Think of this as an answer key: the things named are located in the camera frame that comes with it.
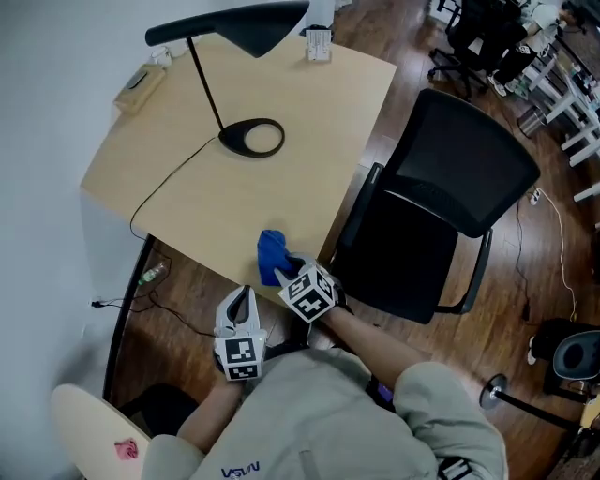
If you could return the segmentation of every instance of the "chair backrest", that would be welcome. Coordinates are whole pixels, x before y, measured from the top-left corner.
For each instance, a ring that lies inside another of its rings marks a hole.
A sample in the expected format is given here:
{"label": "chair backrest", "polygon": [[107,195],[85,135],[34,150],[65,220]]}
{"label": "chair backrest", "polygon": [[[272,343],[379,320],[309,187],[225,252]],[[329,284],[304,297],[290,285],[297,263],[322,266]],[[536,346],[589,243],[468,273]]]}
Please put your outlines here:
{"label": "chair backrest", "polygon": [[[458,23],[452,25],[456,15],[460,15]],[[448,42],[459,53],[464,53],[469,45],[486,31],[494,29],[504,22],[514,20],[520,15],[520,7],[515,0],[462,0],[446,28]]]}
{"label": "chair backrest", "polygon": [[494,119],[459,98],[426,89],[414,104],[378,189],[476,238],[539,175],[527,150]]}

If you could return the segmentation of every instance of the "trash can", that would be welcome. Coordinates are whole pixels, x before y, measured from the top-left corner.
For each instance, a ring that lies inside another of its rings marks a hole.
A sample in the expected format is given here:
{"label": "trash can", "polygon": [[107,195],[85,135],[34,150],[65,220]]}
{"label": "trash can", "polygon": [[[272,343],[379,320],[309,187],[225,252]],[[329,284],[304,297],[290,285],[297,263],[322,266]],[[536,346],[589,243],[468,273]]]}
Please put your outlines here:
{"label": "trash can", "polygon": [[528,111],[522,114],[518,120],[518,129],[528,139],[540,128],[547,125],[546,116],[542,113],[539,107],[531,107]]}

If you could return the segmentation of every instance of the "person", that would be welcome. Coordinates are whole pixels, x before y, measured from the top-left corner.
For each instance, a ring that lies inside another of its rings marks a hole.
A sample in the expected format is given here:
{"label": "person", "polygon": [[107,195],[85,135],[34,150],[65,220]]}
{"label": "person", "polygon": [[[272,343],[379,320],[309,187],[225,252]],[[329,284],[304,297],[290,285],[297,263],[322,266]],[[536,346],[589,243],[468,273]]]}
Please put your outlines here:
{"label": "person", "polygon": [[[488,75],[487,80],[501,97],[506,97],[506,86],[554,41],[559,26],[580,28],[584,17],[570,2],[559,7],[555,3],[526,0],[521,5],[519,21],[520,24],[507,22],[490,32],[492,39],[486,40],[481,50],[484,65],[495,67],[500,62],[498,70]],[[508,53],[502,58],[506,49]]]}
{"label": "person", "polygon": [[[346,350],[281,355],[246,384],[219,374],[177,436],[150,442],[142,480],[508,478],[502,436],[450,368],[344,307],[318,322]],[[371,372],[395,412],[366,392]]]}

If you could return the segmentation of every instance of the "lamp shade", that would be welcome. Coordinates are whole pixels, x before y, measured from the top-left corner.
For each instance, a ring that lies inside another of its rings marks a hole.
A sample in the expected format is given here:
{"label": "lamp shade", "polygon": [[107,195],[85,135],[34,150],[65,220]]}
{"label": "lamp shade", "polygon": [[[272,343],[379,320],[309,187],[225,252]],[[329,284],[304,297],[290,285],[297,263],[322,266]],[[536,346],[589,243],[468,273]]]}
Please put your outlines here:
{"label": "lamp shade", "polygon": [[216,11],[150,28],[146,43],[158,45],[216,32],[255,58],[271,51],[300,22],[309,1],[274,2]]}

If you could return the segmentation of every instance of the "lamp arm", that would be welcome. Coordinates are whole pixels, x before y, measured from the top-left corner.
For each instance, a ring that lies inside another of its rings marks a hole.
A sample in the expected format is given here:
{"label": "lamp arm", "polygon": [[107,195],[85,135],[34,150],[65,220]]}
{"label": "lamp arm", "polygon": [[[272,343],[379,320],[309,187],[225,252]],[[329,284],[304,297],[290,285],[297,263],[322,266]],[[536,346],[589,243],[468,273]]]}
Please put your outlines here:
{"label": "lamp arm", "polygon": [[215,118],[217,119],[218,127],[223,131],[223,123],[221,122],[221,118],[218,116],[217,105],[215,105],[215,101],[213,100],[213,96],[210,93],[210,88],[208,88],[208,82],[206,81],[206,77],[204,77],[203,68],[200,65],[200,59],[198,58],[198,54],[196,53],[196,47],[194,46],[194,42],[191,41],[191,38],[186,38],[187,46],[189,47],[189,52],[191,53],[191,57],[194,60],[194,65],[198,70],[198,75],[200,75],[200,80],[202,81],[202,86],[204,87],[204,92],[206,92],[206,96],[208,97],[208,101],[210,103],[211,108],[213,109],[213,113],[215,114]]}

